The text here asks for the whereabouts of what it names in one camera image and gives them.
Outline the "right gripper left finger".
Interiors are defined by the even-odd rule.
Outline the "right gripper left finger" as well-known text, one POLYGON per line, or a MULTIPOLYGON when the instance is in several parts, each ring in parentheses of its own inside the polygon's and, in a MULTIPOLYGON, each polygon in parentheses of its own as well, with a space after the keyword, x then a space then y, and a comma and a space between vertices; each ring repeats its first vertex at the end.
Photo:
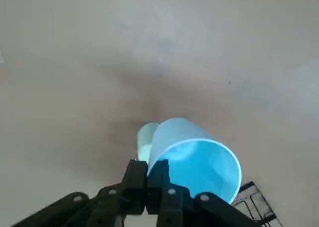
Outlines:
POLYGON ((122 227, 128 215, 141 215, 146 201, 147 164, 130 160, 120 183, 92 198, 73 192, 15 223, 16 227, 122 227))

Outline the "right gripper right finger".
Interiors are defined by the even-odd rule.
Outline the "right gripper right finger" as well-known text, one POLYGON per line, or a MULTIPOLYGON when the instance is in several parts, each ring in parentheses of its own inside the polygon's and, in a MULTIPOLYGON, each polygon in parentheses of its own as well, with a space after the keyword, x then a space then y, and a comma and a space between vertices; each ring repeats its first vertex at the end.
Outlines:
POLYGON ((172 184, 167 160, 157 161, 147 177, 148 214, 157 227, 259 227, 238 209, 211 192, 194 198, 188 188, 172 184))

